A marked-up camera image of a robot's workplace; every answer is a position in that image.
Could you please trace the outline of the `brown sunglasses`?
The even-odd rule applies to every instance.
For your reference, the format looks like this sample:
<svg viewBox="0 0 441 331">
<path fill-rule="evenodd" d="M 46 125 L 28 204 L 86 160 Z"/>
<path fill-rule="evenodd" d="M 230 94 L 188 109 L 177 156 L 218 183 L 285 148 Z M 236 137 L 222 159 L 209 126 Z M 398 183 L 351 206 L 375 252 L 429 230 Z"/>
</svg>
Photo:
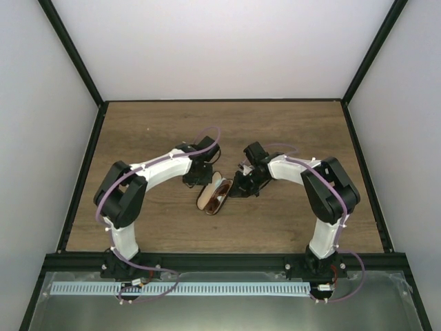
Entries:
<svg viewBox="0 0 441 331">
<path fill-rule="evenodd" d="M 223 179 L 216 185 L 210 184 L 206 189 L 206 193 L 209 194 L 209 198 L 204 207 L 204 211 L 208 215 L 215 215 L 223 206 L 229 191 L 232 187 L 233 181 L 230 179 Z"/>
</svg>

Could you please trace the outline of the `tan glasses case black trim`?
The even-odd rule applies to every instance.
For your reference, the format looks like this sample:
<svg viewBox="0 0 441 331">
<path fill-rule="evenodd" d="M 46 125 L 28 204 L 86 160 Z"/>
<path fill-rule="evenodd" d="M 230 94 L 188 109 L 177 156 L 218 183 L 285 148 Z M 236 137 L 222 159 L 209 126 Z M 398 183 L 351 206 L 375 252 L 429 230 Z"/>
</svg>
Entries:
<svg viewBox="0 0 441 331">
<path fill-rule="evenodd" d="M 232 185 L 232 179 L 227 179 L 216 171 L 212 176 L 212 182 L 200 191 L 196 200 L 196 207 L 205 214 L 214 216 L 228 199 Z"/>
</svg>

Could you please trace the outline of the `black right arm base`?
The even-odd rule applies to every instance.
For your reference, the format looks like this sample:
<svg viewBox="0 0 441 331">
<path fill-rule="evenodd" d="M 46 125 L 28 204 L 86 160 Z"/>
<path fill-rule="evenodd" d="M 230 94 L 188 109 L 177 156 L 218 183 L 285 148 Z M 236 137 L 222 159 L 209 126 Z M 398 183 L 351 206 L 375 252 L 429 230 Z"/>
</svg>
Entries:
<svg viewBox="0 0 441 331">
<path fill-rule="evenodd" d="M 343 262 L 343 258 L 337 252 L 327 258 L 319 259 L 309 245 L 306 246 L 304 253 L 288 254 L 283 259 L 287 278 L 300 278 L 305 281 L 331 280 L 334 276 L 346 278 L 346 269 L 340 267 Z"/>
</svg>

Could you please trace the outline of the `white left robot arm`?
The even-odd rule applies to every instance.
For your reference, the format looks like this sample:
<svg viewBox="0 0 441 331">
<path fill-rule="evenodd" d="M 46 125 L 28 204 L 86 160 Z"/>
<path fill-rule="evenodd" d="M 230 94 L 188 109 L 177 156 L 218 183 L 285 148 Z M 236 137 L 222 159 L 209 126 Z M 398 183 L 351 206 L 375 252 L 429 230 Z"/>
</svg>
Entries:
<svg viewBox="0 0 441 331">
<path fill-rule="evenodd" d="M 141 213 L 145 193 L 174 177 L 183 177 L 189 186 L 205 185 L 211 179 L 211 160 L 218 153 L 218 144 L 182 143 L 161 157 L 128 165 L 114 163 L 96 191 L 96 220 L 110 233 L 110 250 L 119 258 L 117 271 L 127 279 L 141 270 L 134 222 Z"/>
</svg>

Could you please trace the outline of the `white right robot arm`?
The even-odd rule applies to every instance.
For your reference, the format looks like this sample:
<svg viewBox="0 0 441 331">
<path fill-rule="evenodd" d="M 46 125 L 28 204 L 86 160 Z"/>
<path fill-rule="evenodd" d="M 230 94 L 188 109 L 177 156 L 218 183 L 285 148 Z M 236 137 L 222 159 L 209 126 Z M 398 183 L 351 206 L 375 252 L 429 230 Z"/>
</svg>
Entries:
<svg viewBox="0 0 441 331">
<path fill-rule="evenodd" d="M 338 248 L 342 229 L 360 203 L 360 193 L 339 160 L 303 160 L 283 153 L 265 153 L 249 156 L 248 161 L 249 165 L 243 164 L 236 171 L 229 196 L 257 197 L 266 184 L 275 180 L 303 186 L 316 216 L 314 234 L 307 246 L 313 256 L 306 260 L 306 269 L 313 277 L 325 276 L 331 269 L 329 257 Z"/>
</svg>

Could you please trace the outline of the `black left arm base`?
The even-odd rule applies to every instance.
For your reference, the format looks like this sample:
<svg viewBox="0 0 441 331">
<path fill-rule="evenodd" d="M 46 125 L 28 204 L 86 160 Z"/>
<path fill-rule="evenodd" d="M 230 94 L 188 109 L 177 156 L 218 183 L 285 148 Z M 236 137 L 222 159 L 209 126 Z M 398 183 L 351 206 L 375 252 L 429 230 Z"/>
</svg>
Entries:
<svg viewBox="0 0 441 331">
<path fill-rule="evenodd" d="M 160 255 L 144 253 L 139 250 L 134 257 L 130 259 L 130 262 L 155 268 L 162 264 L 162 258 Z M 104 279 L 131 280 L 149 278 L 150 275 L 154 278 L 158 278 L 159 276 L 159 272 L 142 270 L 126 264 L 126 262 L 120 260 L 109 248 L 103 252 L 103 265 L 106 267 L 106 269 L 101 271 L 101 277 Z"/>
</svg>

